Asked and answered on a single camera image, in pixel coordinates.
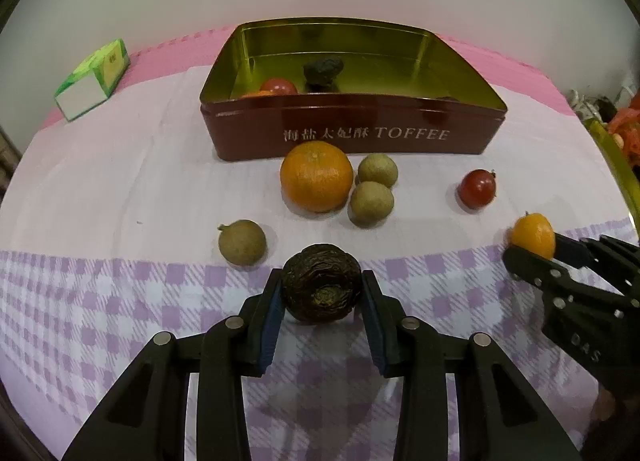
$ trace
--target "cherry tomato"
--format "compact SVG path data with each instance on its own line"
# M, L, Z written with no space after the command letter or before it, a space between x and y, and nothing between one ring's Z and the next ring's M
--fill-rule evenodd
M274 94L298 94L296 86L284 78L269 78L260 86L260 91L271 91Z
M469 172L458 187L458 196L472 210L487 206L495 197L495 173L481 169Z

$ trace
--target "tablecloth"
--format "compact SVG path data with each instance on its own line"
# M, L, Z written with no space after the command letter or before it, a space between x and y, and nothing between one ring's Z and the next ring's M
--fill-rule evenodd
M540 295L500 261L504 231L527 210L571 237L637 235L603 158L551 83L452 42L489 75L506 121L479 156L395 155L396 207L362 230L345 210L314 218L292 210L279 159L217 159L198 94L228 31L134 54L108 102L42 130L18 167L0 209L0 377L43 443L60 457L157 331L207 330L258 293L271 267L329 242L373 269L408 314L440 332L492 335L579 444L596 382L542 335ZM354 168L361 159L350 156ZM474 168L494 169L498 182L479 214L454 199ZM217 250L217 226L239 218L266 231L269 251L256 267L232 267ZM197 376L190 387L185 452L194 459ZM452 380L448 387L457 459ZM401 383L378 375L357 313L318 327L287 316L273 365L243 388L254 460L392 458Z

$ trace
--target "mandarin orange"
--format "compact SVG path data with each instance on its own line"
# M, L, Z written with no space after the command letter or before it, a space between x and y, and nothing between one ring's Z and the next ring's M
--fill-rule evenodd
M280 167L287 197L310 212L328 212L344 204L353 183L346 154L324 141L307 141L292 149Z
M513 225L511 244L551 260L556 253L556 234L542 214L521 217Z
M254 98L256 96L275 96L276 93L273 91L251 91L246 92L240 98Z

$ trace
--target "metal bolt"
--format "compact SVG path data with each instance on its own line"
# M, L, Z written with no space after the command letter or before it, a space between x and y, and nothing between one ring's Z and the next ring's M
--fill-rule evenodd
M478 333L474 335L474 342L478 344L480 347L486 347L491 344L491 337L484 333Z
M170 341L171 341L171 333L167 331L161 331L154 335L154 343L157 346L163 346L165 344L168 344Z
M401 324L405 329L418 329L418 327L420 327L420 320L415 316L406 316L402 319Z
M239 316L230 316L225 320L225 326L229 329L240 329L244 325L244 320Z

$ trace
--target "black robotic claw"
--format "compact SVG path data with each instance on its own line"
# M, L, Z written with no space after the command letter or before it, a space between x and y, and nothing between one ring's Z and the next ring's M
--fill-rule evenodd
M574 281L565 267L507 247L506 269L542 291L543 333L620 399L640 389L640 249L603 235L574 241L556 234L555 259L589 267L622 295Z
M362 317L380 374L404 377L394 461L447 459L446 373L455 374L461 461L580 459L551 411L484 333L439 334L364 272Z
M536 391L484 333L440 335L406 316L363 273L360 300L374 363L403 377L396 461L446 461L446 373L456 376L461 461L577 461L579 455ZM181 461L190 373L200 373L198 461L250 461L241 377L271 364L284 315L280 270L238 316L206 333L157 333L93 411L63 461Z

